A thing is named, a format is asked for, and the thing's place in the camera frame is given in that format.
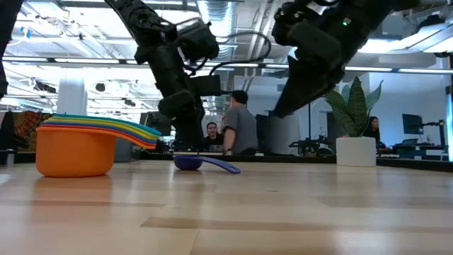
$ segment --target white pillar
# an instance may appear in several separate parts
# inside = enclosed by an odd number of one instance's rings
[[[448,58],[440,58],[436,59],[437,68],[440,69],[449,69],[450,66],[448,65]],[[442,88],[451,86],[452,85],[452,78],[450,75],[441,75],[440,82]],[[446,127],[445,127],[445,143],[448,146],[448,157],[450,161],[453,161],[453,105],[451,100],[452,95],[447,95],[447,105],[445,106],[447,115],[445,116],[446,120]]]
[[[87,86],[83,69],[62,69],[58,89],[58,114],[86,115]]]

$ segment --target ceiling light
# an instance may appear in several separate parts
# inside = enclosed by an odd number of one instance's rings
[[[399,42],[399,40],[369,39],[358,52],[385,53],[393,49],[397,42]]]
[[[3,57],[3,61],[47,62],[47,59],[44,57]]]
[[[33,9],[35,9],[42,17],[55,17],[67,15],[57,4],[53,1],[28,1]]]
[[[410,48],[439,31],[440,30],[420,30],[420,32],[416,33],[415,35],[408,36],[398,42],[395,42],[395,47],[392,50],[405,50],[407,48]]]
[[[224,67],[249,67],[249,68],[257,68],[258,64],[254,63],[235,63],[235,64],[226,64]]]
[[[94,64],[118,64],[117,59],[55,59],[58,63],[94,63]]]
[[[181,5],[183,4],[183,1],[165,1],[165,2],[162,2],[162,0],[160,1],[155,1],[155,0],[142,0],[144,3],[146,4],[174,4],[174,5]],[[197,4],[195,2],[188,2],[187,3],[188,6],[197,6]]]
[[[401,68],[398,70],[400,73],[416,73],[416,74],[453,74],[453,70],[448,70],[448,69],[423,69],[423,68]]]
[[[269,68],[269,69],[282,69],[282,68],[289,68],[289,65],[288,64],[284,64],[284,65],[281,65],[281,64],[266,64],[266,68]]]
[[[438,53],[438,52],[453,52],[453,37],[450,37],[438,44],[432,46],[431,48],[425,50],[428,53]]]
[[[0,101],[0,104],[5,105],[5,106],[15,106],[15,107],[19,106],[19,102],[17,102],[16,99],[7,98],[7,97],[2,98],[2,100]]]
[[[388,67],[346,67],[346,71],[356,72],[390,72],[393,68]]]

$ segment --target potted plant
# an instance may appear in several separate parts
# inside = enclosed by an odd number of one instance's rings
[[[369,123],[369,112],[381,96],[382,82],[367,96],[357,77],[351,87],[343,87],[341,94],[334,90],[326,94],[334,118],[348,134],[336,140],[337,165],[376,166],[376,140],[362,134]]]

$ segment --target computer monitor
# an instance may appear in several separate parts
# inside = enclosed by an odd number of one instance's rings
[[[423,121],[419,115],[403,114],[403,128],[407,135],[423,135]]]

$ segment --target woman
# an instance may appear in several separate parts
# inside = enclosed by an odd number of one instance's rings
[[[391,149],[381,142],[381,133],[379,131],[379,119],[375,116],[369,117],[367,129],[363,132],[364,137],[372,137],[376,140],[376,147],[379,152],[390,152]]]

